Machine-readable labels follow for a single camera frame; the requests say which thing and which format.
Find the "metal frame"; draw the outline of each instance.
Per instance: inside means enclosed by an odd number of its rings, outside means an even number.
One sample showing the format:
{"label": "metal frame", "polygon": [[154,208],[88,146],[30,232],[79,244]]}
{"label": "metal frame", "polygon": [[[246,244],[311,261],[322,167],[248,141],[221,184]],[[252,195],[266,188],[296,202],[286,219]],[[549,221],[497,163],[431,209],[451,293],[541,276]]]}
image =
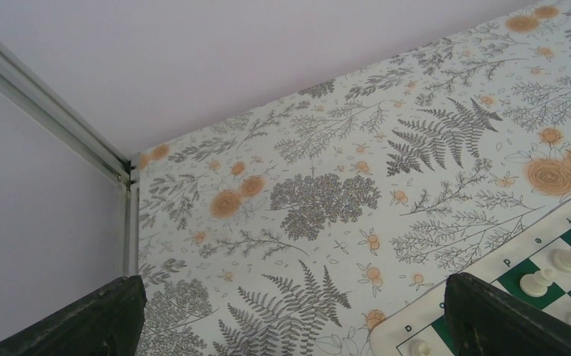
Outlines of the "metal frame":
{"label": "metal frame", "polygon": [[0,93],[57,136],[120,189],[116,273],[136,273],[136,242],[131,202],[131,162],[121,155],[63,99],[0,44]]}

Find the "patterned tablecloth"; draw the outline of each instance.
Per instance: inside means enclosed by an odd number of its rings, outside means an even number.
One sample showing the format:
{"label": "patterned tablecloth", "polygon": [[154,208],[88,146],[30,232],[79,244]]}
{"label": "patterned tablecloth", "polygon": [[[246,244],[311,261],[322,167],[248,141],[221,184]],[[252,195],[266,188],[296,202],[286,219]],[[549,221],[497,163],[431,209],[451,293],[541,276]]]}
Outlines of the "patterned tablecloth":
{"label": "patterned tablecloth", "polygon": [[378,323],[571,198],[571,1],[164,143],[140,169],[139,355],[372,355]]}

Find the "green and white chessboard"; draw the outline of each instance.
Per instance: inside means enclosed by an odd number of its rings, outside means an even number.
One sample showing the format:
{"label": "green and white chessboard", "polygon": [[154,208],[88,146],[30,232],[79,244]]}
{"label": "green and white chessboard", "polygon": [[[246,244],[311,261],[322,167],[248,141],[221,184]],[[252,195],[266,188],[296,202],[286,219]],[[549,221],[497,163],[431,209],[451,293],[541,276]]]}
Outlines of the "green and white chessboard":
{"label": "green and white chessboard", "polygon": [[[571,200],[465,271],[565,321],[571,313],[571,273],[558,271],[551,259],[555,250],[570,246]],[[545,268],[557,277],[543,297],[521,291],[522,276]],[[454,355],[443,317],[444,295],[441,283],[377,326],[371,333],[375,356],[411,356],[410,349],[418,342],[426,342],[433,355]]]}

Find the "lavender wall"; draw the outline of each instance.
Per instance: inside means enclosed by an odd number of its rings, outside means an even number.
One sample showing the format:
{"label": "lavender wall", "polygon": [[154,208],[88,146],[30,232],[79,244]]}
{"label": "lavender wall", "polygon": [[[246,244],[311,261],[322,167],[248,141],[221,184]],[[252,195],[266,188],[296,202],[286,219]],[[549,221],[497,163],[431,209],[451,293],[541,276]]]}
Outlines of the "lavender wall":
{"label": "lavender wall", "polygon": [[119,190],[0,94],[0,340],[116,276]]}
{"label": "lavender wall", "polygon": [[0,41],[124,155],[536,0],[0,0]]}

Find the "chess mat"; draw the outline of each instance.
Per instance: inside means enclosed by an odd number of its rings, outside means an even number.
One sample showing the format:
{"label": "chess mat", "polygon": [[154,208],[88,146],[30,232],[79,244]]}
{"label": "chess mat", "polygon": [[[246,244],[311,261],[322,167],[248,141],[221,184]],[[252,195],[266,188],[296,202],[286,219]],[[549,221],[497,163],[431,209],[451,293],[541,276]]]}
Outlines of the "chess mat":
{"label": "chess mat", "polygon": [[[566,321],[571,314],[571,273],[559,271],[552,256],[570,246],[571,200],[466,271]],[[543,297],[525,294],[519,286],[521,278],[545,268],[557,274],[547,293]],[[410,348],[418,341],[427,342],[436,355],[456,355],[443,316],[444,292],[443,282],[374,329],[371,345],[375,356],[410,356]]]}

